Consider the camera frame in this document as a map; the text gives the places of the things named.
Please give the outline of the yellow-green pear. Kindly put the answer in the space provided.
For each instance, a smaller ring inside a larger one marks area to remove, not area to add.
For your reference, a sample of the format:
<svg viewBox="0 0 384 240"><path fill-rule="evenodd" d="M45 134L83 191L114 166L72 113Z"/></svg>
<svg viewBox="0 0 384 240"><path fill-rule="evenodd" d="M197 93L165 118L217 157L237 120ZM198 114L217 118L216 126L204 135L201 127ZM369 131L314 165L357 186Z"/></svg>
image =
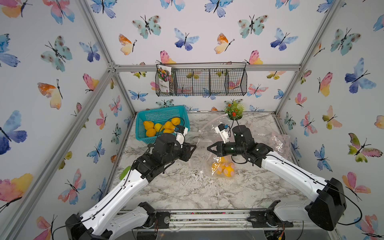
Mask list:
<svg viewBox="0 0 384 240"><path fill-rule="evenodd" d="M156 130L157 133L160 133L161 131L163 131L165 129L165 127L164 127L164 125L157 123L154 125L154 129Z"/></svg>

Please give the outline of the yellow pear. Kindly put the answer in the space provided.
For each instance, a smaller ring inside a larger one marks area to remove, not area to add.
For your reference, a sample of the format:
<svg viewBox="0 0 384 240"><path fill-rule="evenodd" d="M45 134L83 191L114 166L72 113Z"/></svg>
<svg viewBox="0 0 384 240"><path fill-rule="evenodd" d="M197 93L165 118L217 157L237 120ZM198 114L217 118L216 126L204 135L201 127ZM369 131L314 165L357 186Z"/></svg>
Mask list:
<svg viewBox="0 0 384 240"><path fill-rule="evenodd" d="M157 134L157 131L154 128L150 128L146 131L147 137L154 137Z"/></svg>
<svg viewBox="0 0 384 240"><path fill-rule="evenodd" d="M174 130L175 129L175 125L173 125L173 123L172 122L166 122L165 124L164 124L164 128L165 128L165 130Z"/></svg>

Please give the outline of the clear zip-top bag with pears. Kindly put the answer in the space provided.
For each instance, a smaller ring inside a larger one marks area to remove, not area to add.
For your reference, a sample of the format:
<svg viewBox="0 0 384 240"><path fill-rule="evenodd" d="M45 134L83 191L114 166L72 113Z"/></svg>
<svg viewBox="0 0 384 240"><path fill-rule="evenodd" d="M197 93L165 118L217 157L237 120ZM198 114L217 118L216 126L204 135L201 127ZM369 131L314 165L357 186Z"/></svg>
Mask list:
<svg viewBox="0 0 384 240"><path fill-rule="evenodd" d="M282 135L278 130L270 127L263 127L257 131L257 140L273 148L282 157L292 162L290 137Z"/></svg>

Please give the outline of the orange pear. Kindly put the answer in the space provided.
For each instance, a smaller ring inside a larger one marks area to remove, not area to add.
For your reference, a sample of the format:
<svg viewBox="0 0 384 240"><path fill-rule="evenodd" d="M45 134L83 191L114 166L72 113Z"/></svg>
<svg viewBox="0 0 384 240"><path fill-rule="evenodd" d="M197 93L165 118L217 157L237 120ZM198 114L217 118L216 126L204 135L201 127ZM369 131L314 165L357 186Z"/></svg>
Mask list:
<svg viewBox="0 0 384 240"><path fill-rule="evenodd" d="M143 126L144 126L146 131L155 128L155 124L151 121L144 121Z"/></svg>

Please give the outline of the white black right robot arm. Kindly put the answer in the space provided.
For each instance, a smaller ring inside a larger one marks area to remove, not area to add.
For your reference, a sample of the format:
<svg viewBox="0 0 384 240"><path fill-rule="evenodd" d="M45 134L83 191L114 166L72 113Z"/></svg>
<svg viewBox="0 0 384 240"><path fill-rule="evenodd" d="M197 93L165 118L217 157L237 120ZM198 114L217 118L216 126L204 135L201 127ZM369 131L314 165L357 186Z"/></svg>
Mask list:
<svg viewBox="0 0 384 240"><path fill-rule="evenodd" d="M280 222L310 221L326 231L333 231L347 208L343 185L326 180L288 162L273 148L255 142L249 128L235 126L232 131L220 124L214 128L221 141L207 150L217 157L241 156L245 163L270 171L297 188L308 199L304 202L275 201L269 211Z"/></svg>

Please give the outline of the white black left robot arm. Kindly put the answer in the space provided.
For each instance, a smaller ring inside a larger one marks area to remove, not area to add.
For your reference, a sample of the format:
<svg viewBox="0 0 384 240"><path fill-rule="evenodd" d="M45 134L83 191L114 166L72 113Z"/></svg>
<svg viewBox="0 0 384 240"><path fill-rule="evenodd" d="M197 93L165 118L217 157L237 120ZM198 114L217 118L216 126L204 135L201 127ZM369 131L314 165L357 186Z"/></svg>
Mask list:
<svg viewBox="0 0 384 240"><path fill-rule="evenodd" d="M119 211L154 178L163 174L175 161L188 162L195 149L185 142L184 136L163 134L132 164L127 175L97 204L82 215L71 215L65 223L70 240L116 240L140 227L156 224L156 211L147 202L140 203L130 212Z"/></svg>

